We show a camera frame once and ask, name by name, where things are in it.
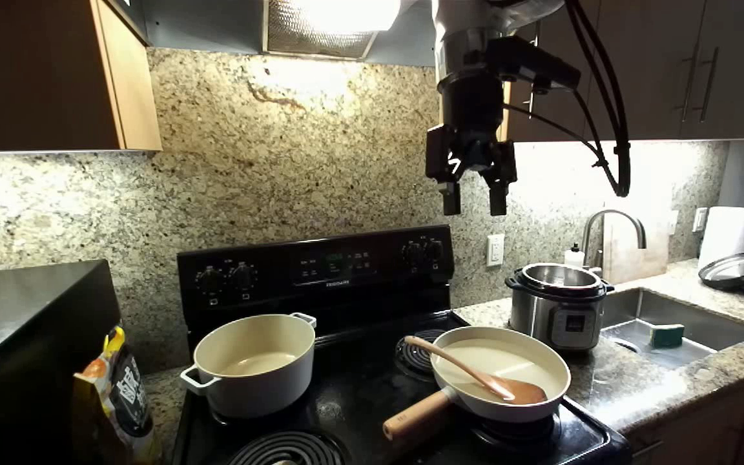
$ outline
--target stainless steel pot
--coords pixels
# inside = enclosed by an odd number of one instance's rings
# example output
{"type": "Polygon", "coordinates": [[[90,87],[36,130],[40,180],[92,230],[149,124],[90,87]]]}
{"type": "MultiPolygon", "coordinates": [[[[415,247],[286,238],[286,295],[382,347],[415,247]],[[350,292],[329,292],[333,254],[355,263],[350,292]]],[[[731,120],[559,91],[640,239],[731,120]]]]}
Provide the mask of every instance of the stainless steel pot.
{"type": "Polygon", "coordinates": [[[552,416],[559,401],[572,388],[568,365],[550,347],[516,331],[467,326],[443,334],[435,344],[481,371],[536,381],[548,392],[548,401],[503,402],[461,367],[435,353],[431,368],[443,389],[388,418],[382,424],[382,433],[388,440],[415,432],[423,421],[428,421],[450,402],[458,402],[466,411],[489,421],[529,424],[552,416]]]}
{"type": "Polygon", "coordinates": [[[598,273],[564,263],[516,269],[506,326],[559,350],[590,350],[599,344],[603,300],[613,290],[598,273]]]}
{"type": "Polygon", "coordinates": [[[294,402],[313,380],[313,361],[316,317],[251,314],[206,334],[182,380],[214,416],[255,418],[294,402]]]}

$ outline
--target black cable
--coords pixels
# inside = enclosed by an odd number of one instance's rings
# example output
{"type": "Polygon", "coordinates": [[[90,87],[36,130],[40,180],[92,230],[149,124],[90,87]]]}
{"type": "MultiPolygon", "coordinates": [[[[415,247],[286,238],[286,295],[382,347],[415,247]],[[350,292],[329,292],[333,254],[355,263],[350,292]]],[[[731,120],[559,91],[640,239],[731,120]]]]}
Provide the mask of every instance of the black cable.
{"type": "Polygon", "coordinates": [[[619,172],[617,180],[614,180],[613,172],[609,172],[609,166],[608,166],[608,159],[604,159],[603,148],[599,148],[599,157],[603,157],[603,159],[599,159],[598,166],[604,171],[613,190],[614,190],[617,197],[627,197],[627,193],[631,193],[631,141],[627,141],[627,117],[626,117],[626,102],[623,102],[619,82],[617,82],[617,75],[614,75],[613,62],[609,62],[609,57],[608,57],[608,48],[604,48],[603,38],[598,35],[595,26],[590,22],[590,17],[586,17],[585,7],[578,6],[578,0],[568,0],[568,15],[572,15],[572,22],[573,22],[578,46],[581,46],[581,52],[585,52],[585,57],[586,57],[586,62],[590,62],[590,66],[592,66],[592,73],[595,73],[595,77],[598,77],[598,84],[599,84],[599,91],[603,91],[603,101],[604,101],[604,108],[608,108],[608,117],[609,117],[609,124],[613,124],[613,131],[614,131],[614,140],[617,140],[617,148],[614,148],[614,155],[619,157],[619,162],[617,162],[617,172],[619,172]],[[604,64],[604,73],[608,73],[604,77],[609,79],[613,101],[609,101],[608,82],[603,79],[599,64],[598,64],[598,60],[592,57],[590,44],[586,44],[586,35],[585,35],[581,29],[590,33],[590,38],[592,38],[592,44],[598,46],[598,53],[599,53],[599,60],[603,60],[603,64],[604,64]]]}
{"type": "Polygon", "coordinates": [[[595,120],[595,117],[590,114],[586,101],[581,99],[581,93],[578,93],[577,87],[572,87],[572,93],[573,93],[573,99],[577,99],[577,102],[578,102],[578,108],[581,108],[581,114],[585,114],[585,119],[586,119],[586,124],[590,124],[590,133],[595,136],[598,155],[604,159],[598,120],[595,120]]]}
{"type": "Polygon", "coordinates": [[[585,29],[586,29],[586,33],[590,33],[590,38],[595,40],[595,46],[598,46],[598,52],[599,52],[599,60],[603,60],[604,73],[608,73],[608,77],[609,77],[613,101],[614,101],[614,105],[617,105],[617,119],[619,119],[619,124],[623,124],[623,131],[627,133],[627,117],[626,117],[623,91],[619,91],[619,79],[617,79],[617,75],[614,75],[614,69],[613,69],[609,53],[608,53],[603,38],[599,38],[599,33],[598,33],[595,26],[590,22],[585,7],[581,7],[578,3],[573,3],[573,6],[577,6],[577,12],[578,12],[578,17],[581,17],[581,22],[585,22],[585,29]]]}
{"type": "Polygon", "coordinates": [[[548,124],[548,126],[552,126],[552,130],[559,130],[559,131],[564,131],[564,133],[578,140],[585,148],[590,148],[590,149],[599,157],[599,162],[608,166],[608,159],[604,159],[604,155],[603,155],[603,145],[599,145],[599,148],[592,148],[592,145],[590,145],[578,131],[572,131],[572,130],[567,130],[564,124],[559,124],[559,120],[552,120],[552,119],[548,119],[548,117],[532,114],[532,110],[525,108],[525,105],[503,102],[503,108],[511,108],[511,110],[526,114],[529,119],[538,119],[538,120],[543,120],[543,124],[548,124]]]}
{"type": "Polygon", "coordinates": [[[599,64],[598,64],[598,60],[595,60],[595,53],[590,48],[590,40],[585,35],[585,22],[578,20],[578,12],[577,12],[581,6],[568,0],[567,7],[568,7],[568,17],[572,17],[572,26],[573,26],[573,33],[578,38],[581,53],[585,53],[585,60],[586,60],[586,64],[590,64],[598,84],[599,84],[599,95],[603,95],[604,110],[609,117],[609,124],[614,124],[617,114],[614,114],[614,105],[609,101],[608,79],[603,79],[603,69],[599,69],[599,64]]]}

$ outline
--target cooking utensil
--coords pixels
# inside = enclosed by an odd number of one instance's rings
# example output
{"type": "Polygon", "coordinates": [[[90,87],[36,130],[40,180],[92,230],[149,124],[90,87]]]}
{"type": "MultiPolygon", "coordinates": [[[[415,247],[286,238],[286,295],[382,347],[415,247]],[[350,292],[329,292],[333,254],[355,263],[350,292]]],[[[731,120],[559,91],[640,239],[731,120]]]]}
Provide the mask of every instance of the cooking utensil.
{"type": "Polygon", "coordinates": [[[700,278],[714,290],[744,292],[744,254],[709,263],[700,269],[700,278]]]}
{"type": "Polygon", "coordinates": [[[608,286],[598,273],[564,263],[516,269],[508,327],[529,334],[559,350],[590,350],[599,344],[603,300],[608,286]]]}
{"type": "Polygon", "coordinates": [[[501,398],[503,402],[541,402],[548,401],[548,392],[538,385],[529,381],[519,381],[519,380],[503,380],[503,376],[493,376],[485,371],[474,368],[470,365],[461,361],[454,353],[415,337],[415,336],[405,336],[404,337],[412,347],[422,347],[423,350],[431,350],[437,357],[444,357],[446,361],[453,361],[454,367],[466,368],[470,376],[476,376],[483,388],[489,388],[497,398],[501,398]]]}
{"type": "Polygon", "coordinates": [[[182,380],[219,418],[255,418],[294,402],[313,380],[313,361],[316,317],[264,313],[206,334],[182,380]]]}
{"type": "Polygon", "coordinates": [[[497,401],[492,389],[485,389],[481,381],[474,381],[470,375],[435,353],[431,368],[443,389],[390,416],[382,424],[382,433],[388,440],[397,440],[418,429],[426,418],[450,402],[458,402],[461,407],[498,424],[526,424],[548,418],[555,414],[560,396],[572,385],[568,365],[550,347],[519,331],[466,326],[443,334],[435,347],[453,350],[458,358],[481,371],[541,385],[548,398],[541,402],[497,401]]]}

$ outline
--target range hood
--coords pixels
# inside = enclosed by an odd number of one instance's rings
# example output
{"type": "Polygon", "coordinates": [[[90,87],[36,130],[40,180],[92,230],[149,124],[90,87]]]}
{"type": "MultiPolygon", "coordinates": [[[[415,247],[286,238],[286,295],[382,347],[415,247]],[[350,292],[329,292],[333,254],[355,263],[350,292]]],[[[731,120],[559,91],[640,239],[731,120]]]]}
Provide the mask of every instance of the range hood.
{"type": "Polygon", "coordinates": [[[386,64],[435,64],[428,0],[404,0],[400,15],[382,33],[303,33],[284,17],[284,0],[145,0],[149,46],[235,53],[286,53],[361,60],[386,64]]]}

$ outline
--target wooden pan handle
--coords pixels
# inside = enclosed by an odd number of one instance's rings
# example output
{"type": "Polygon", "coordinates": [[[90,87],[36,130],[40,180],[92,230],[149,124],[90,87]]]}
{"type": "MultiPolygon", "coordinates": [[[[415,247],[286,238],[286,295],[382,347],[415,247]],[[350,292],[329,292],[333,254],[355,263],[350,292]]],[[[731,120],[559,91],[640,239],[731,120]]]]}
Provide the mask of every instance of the wooden pan handle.
{"type": "Polygon", "coordinates": [[[437,389],[422,398],[418,402],[404,407],[400,414],[390,416],[388,421],[382,421],[382,433],[390,442],[397,442],[408,432],[415,432],[426,418],[439,414],[450,401],[453,401],[453,392],[446,388],[437,389]]]}

